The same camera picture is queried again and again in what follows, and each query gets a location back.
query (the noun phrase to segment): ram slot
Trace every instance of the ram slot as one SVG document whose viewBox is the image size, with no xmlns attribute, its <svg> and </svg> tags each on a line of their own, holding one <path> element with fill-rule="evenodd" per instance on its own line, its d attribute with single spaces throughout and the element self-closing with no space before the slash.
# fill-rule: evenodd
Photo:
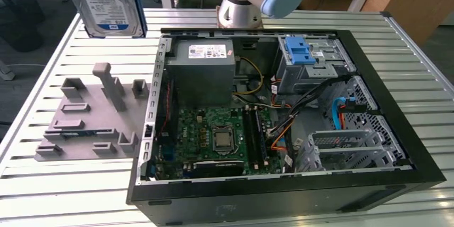
<svg viewBox="0 0 454 227">
<path fill-rule="evenodd" d="M 248 164 L 252 169 L 258 170 L 263 167 L 267 156 L 264 134 L 262 131 L 258 112 L 254 109 L 243 109 L 243 129 Z"/>
</svg>

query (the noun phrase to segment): green motherboard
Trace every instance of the green motherboard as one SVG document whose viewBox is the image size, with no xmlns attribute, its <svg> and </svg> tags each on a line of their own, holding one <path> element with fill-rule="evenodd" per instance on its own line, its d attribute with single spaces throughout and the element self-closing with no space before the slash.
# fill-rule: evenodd
<svg viewBox="0 0 454 227">
<path fill-rule="evenodd" d="M 271 127 L 268 109 L 258 110 L 263 130 Z M 242 108 L 203 108 L 179 110 L 178 143 L 172 150 L 174 162 L 183 166 L 200 161 L 243 161 L 243 175 L 280 172 L 276 155 L 267 157 L 267 164 L 254 168 L 248 164 Z M 184 178 L 180 165 L 166 171 L 171 179 Z"/>
</svg>

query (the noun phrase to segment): power supply label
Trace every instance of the power supply label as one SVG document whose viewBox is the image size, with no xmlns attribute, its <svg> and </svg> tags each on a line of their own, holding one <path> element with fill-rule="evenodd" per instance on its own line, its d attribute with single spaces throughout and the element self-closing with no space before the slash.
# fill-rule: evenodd
<svg viewBox="0 0 454 227">
<path fill-rule="evenodd" d="M 188 58 L 227 58 L 226 45 L 190 45 Z"/>
<path fill-rule="evenodd" d="M 96 24 L 105 30 L 128 27 L 126 7 L 120 0 L 85 0 Z"/>
</svg>

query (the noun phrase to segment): hard drive label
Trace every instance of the hard drive label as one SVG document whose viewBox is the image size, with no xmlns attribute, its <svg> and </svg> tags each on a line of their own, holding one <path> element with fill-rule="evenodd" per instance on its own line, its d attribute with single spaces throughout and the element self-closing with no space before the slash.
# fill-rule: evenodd
<svg viewBox="0 0 454 227">
<path fill-rule="evenodd" d="M 96 24 L 105 30 L 124 30 L 130 22 L 119 0 L 85 0 Z"/>
</svg>

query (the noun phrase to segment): slotted workbench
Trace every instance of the slotted workbench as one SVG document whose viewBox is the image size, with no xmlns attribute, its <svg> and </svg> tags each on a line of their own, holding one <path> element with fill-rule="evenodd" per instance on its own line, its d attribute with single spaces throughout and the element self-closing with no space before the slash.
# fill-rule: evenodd
<svg viewBox="0 0 454 227">
<path fill-rule="evenodd" d="M 96 62 L 122 83 L 151 81 L 160 28 L 214 28 L 214 10 L 146 10 L 146 39 L 89 39 L 76 16 L 0 145 L 0 221 L 15 226 L 152 226 L 126 205 L 131 159 L 36 162 L 65 77 L 99 84 Z M 447 181 L 367 212 L 282 218 L 256 226 L 454 226 L 454 89 L 393 19 L 378 13 L 295 12 L 266 28 L 347 29 L 362 46 Z"/>
</svg>

